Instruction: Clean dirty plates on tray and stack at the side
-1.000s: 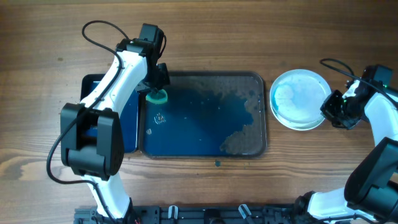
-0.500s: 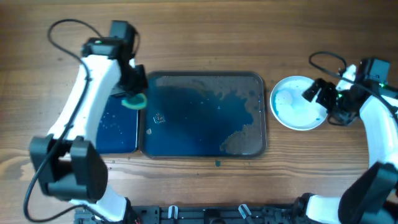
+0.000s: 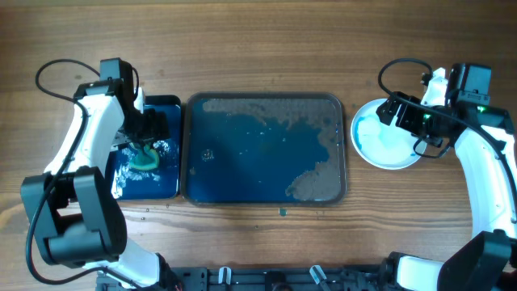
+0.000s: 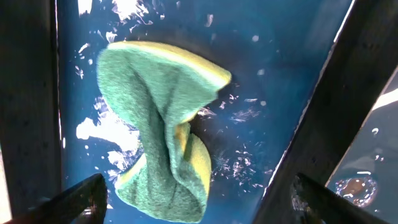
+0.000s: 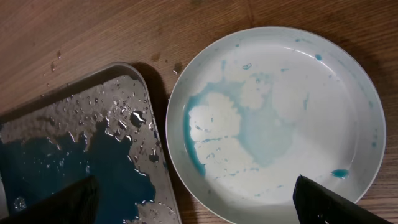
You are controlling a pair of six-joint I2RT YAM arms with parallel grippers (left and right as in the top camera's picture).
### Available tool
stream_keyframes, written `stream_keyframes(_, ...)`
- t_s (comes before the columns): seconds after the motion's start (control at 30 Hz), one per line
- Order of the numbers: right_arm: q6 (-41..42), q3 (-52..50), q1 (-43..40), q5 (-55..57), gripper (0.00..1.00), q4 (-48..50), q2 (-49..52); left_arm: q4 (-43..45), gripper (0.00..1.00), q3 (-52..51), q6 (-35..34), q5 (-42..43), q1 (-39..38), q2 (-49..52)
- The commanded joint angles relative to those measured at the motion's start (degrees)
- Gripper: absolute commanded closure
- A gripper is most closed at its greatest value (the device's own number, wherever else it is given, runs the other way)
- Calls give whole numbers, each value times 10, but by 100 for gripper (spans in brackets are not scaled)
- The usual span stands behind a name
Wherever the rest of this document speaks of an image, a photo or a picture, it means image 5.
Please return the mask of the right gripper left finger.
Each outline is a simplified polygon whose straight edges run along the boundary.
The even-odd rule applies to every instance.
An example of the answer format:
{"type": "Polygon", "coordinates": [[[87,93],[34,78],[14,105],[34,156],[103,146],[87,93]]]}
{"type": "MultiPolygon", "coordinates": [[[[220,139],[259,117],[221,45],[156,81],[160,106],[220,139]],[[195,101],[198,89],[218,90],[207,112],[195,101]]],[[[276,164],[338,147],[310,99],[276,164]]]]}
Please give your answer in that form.
{"type": "Polygon", "coordinates": [[[100,185],[91,175],[32,207],[1,219],[1,224],[92,224],[96,220],[99,200],[100,185]]]}

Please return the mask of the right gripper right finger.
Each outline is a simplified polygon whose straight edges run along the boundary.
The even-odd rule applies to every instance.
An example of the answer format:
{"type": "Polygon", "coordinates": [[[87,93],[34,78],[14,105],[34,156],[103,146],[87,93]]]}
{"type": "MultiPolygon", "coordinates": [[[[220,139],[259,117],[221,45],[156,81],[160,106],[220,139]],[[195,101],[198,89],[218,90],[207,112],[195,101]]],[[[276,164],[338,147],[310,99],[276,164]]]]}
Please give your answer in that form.
{"type": "Polygon", "coordinates": [[[293,202],[300,224],[391,224],[302,175],[293,202]]]}

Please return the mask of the white plate top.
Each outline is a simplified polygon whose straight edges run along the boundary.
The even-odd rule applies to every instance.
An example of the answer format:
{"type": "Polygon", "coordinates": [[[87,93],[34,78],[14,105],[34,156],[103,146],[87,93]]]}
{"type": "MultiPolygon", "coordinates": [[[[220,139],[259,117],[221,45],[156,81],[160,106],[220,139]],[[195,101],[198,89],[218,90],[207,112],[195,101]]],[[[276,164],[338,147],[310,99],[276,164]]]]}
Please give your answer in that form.
{"type": "Polygon", "coordinates": [[[297,223],[306,176],[351,202],[382,164],[386,122],[368,74],[342,48],[288,27],[227,35],[184,69],[166,137],[189,192],[232,223],[297,223]]]}

